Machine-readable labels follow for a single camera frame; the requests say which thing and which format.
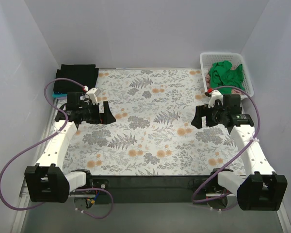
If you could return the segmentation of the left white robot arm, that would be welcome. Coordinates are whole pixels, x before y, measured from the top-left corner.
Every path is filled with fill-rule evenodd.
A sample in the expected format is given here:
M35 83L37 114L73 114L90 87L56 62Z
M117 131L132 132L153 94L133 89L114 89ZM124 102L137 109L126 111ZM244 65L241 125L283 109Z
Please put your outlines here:
M83 194L93 190L90 171L77 169L65 175L63 163L71 139L83 122L107 125L116 121L107 101L103 102L104 111L100 113L97 92L96 88L69 92L66 103L57 109L56 135L49 140L36 164L28 166L24 173L31 201L64 203L76 189Z

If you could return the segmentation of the green t shirt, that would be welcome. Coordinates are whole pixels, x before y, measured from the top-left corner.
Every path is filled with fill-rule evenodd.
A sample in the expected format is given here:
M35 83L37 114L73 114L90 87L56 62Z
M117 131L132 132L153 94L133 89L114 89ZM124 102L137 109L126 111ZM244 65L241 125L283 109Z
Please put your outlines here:
M210 77L210 88L212 89L220 86L233 86L242 91L245 90L243 87L244 75L242 64L232 68L232 63L229 61L213 63L208 75Z

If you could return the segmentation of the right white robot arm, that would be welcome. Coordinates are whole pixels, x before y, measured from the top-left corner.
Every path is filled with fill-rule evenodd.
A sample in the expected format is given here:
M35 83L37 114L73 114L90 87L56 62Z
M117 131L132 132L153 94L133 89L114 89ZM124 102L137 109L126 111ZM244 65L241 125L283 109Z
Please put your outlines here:
M259 127L254 126L250 115L242 113L240 95L222 95L213 90L209 96L208 104L196 107L192 125L201 129L203 117L208 127L223 125L239 149L235 158L242 159L246 178L242 179L227 169L235 161L232 158L213 172L195 190L193 196L210 183L210 188L215 193L226 189L235 195L239 207L244 211L278 211L288 182L267 161L257 139Z

